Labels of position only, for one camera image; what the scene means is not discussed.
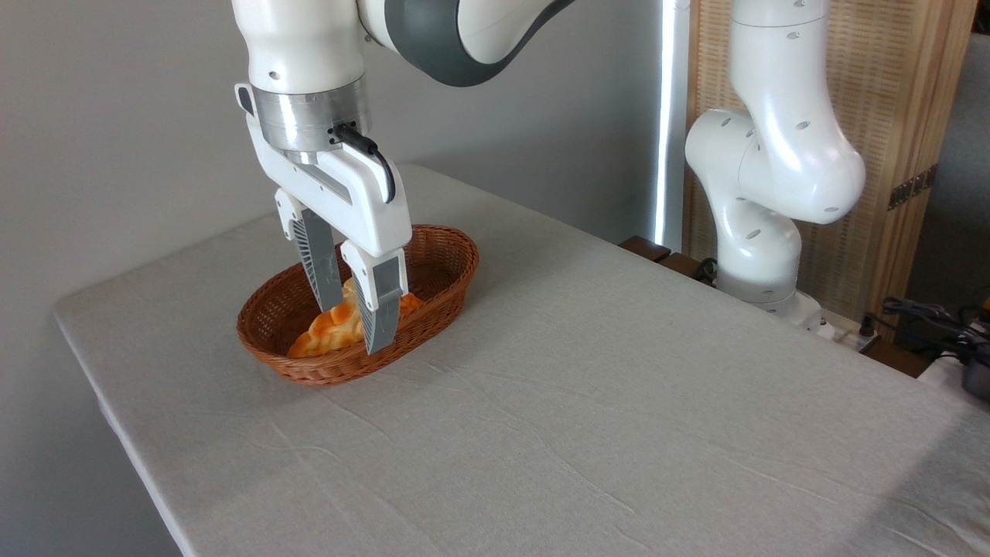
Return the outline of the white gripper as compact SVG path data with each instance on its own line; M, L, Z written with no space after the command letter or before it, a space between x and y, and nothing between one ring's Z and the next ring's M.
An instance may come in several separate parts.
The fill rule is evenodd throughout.
M409 292L405 251L411 240L409 209L398 170L395 196L387 198L387 174L381 162L350 145L316 152L294 162L263 138L261 98L250 84L237 84L255 154L263 172L280 186L275 194L284 236L295 243L317 300L325 313L343 302L333 228L346 237L343 260L356 286L367 352L394 341L401 297Z

